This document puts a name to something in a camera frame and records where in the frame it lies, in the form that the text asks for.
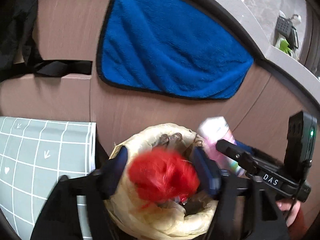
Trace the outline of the right hand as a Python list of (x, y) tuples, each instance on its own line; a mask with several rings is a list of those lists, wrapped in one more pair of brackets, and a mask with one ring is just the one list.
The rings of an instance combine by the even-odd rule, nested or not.
[(281, 199), (276, 201), (276, 204), (280, 211), (287, 212), (286, 224), (288, 227), (291, 226), (298, 215), (301, 202), (292, 199)]

